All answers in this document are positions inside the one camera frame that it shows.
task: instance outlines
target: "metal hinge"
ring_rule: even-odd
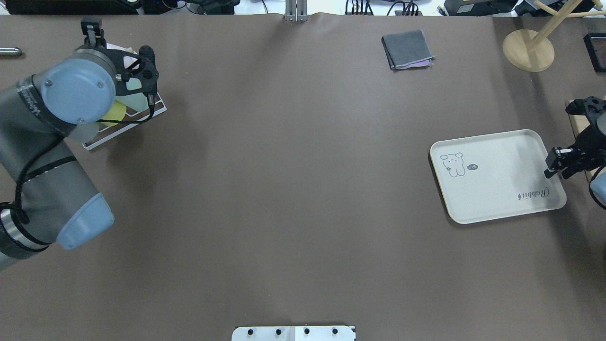
[[[286,0],[286,21],[307,21],[307,0]]]

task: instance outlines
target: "brown table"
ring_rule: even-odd
[[[533,129],[573,141],[566,100],[604,95],[568,19],[530,74],[501,52],[546,19],[103,18],[156,49],[168,112],[74,153],[116,216],[75,251],[0,274],[0,339],[230,340],[234,326],[356,325],[358,340],[604,340],[606,212],[583,175],[563,209],[473,225],[445,212],[432,143]],[[381,36],[438,57],[392,72]],[[0,19],[0,87],[82,41],[78,17]],[[13,183],[0,173],[0,193]]]

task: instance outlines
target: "light blue joint cap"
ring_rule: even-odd
[[[52,67],[40,93],[54,116],[72,124],[88,124],[112,107],[116,86],[105,69],[92,61],[72,58]]]
[[[591,190],[596,194],[602,203],[606,203],[606,176],[604,174],[598,176],[589,185]]]
[[[114,222],[110,206],[97,193],[69,219],[57,236],[57,243],[71,250],[97,237]]]

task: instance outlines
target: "white tray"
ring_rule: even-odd
[[[430,156],[448,214],[459,224],[566,204],[560,179],[543,174],[547,151],[532,130],[439,141]]]

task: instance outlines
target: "gray cloth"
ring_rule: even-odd
[[[385,35],[381,42],[392,69],[404,70],[435,57],[429,51],[423,30]]]

